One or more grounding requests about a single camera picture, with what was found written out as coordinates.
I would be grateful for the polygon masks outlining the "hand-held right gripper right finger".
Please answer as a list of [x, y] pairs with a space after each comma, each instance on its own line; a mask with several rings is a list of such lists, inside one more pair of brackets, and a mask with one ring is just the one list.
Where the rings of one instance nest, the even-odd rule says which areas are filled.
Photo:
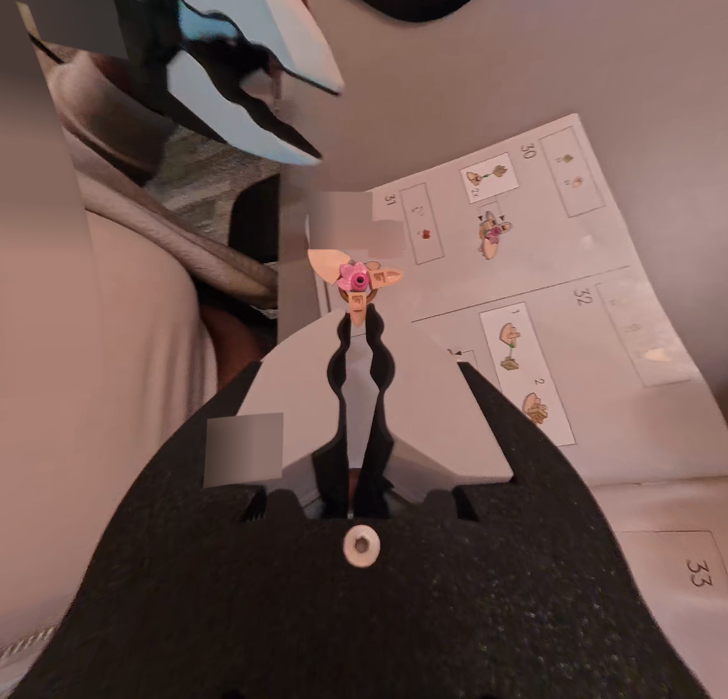
[[422, 503], [430, 493], [504, 484], [514, 474], [461, 364], [410, 322], [366, 315], [378, 395], [354, 491], [354, 515], [389, 515], [386, 494]]

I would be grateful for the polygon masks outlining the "light desk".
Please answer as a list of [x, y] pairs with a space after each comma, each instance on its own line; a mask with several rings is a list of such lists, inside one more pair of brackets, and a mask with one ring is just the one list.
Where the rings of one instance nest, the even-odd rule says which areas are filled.
[[403, 221], [377, 303], [477, 366], [593, 485], [726, 474], [726, 0], [472, 0], [427, 24], [310, 0], [347, 83], [292, 83], [283, 336], [309, 190]]

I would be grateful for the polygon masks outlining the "pink and peach toy flower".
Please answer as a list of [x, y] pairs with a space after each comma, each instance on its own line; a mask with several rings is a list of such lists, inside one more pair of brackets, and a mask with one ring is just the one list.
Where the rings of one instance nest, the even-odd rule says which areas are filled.
[[348, 305], [351, 324], [363, 327], [369, 304], [385, 287], [398, 284], [404, 276], [401, 269], [383, 267], [377, 261], [355, 261], [349, 254], [334, 249], [308, 249], [313, 271], [324, 282], [338, 288]]

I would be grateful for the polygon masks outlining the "person's white clothing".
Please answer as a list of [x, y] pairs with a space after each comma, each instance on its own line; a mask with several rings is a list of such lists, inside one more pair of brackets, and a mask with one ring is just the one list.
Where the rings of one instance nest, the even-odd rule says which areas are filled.
[[74, 454], [71, 497], [84, 548], [68, 605], [134, 480], [214, 394], [215, 356], [191, 278], [140, 234], [88, 212], [100, 288], [103, 373]]

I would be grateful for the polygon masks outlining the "building instruction booklet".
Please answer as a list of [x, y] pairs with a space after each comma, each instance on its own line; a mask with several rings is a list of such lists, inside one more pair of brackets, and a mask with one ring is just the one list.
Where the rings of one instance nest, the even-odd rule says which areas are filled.
[[726, 697], [726, 422], [577, 115], [308, 201], [380, 291], [363, 697]]

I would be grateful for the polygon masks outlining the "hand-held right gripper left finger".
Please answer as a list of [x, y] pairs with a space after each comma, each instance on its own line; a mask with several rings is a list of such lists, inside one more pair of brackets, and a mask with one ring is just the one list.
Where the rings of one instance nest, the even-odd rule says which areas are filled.
[[204, 486], [255, 485], [315, 500], [327, 518], [349, 507], [346, 406], [350, 317], [332, 312], [266, 355], [237, 415], [207, 422]]

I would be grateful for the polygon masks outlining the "black mesh chair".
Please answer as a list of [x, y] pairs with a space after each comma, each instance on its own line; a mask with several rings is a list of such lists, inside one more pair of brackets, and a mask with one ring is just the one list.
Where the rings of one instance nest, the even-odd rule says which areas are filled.
[[237, 196], [229, 224], [229, 246], [261, 264], [278, 262], [279, 176], [259, 181]]

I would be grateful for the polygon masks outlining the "person's bare leg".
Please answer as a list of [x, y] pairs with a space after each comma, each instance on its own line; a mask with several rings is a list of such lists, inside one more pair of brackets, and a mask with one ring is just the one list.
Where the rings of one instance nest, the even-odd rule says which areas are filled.
[[213, 342], [219, 391], [251, 364], [260, 362], [276, 345], [277, 333], [271, 328], [250, 326], [206, 303], [200, 305], [199, 311]]

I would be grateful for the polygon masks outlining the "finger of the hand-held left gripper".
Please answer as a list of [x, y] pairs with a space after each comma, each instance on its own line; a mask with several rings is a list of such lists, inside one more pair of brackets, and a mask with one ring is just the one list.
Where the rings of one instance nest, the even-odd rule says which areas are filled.
[[179, 19], [186, 39], [245, 39], [265, 49], [294, 78], [331, 94], [343, 91], [331, 48], [302, 0], [181, 1], [190, 9]]
[[244, 87], [284, 72], [323, 89], [323, 47], [156, 47], [151, 92], [174, 121], [208, 138], [286, 165], [313, 166], [321, 153]]

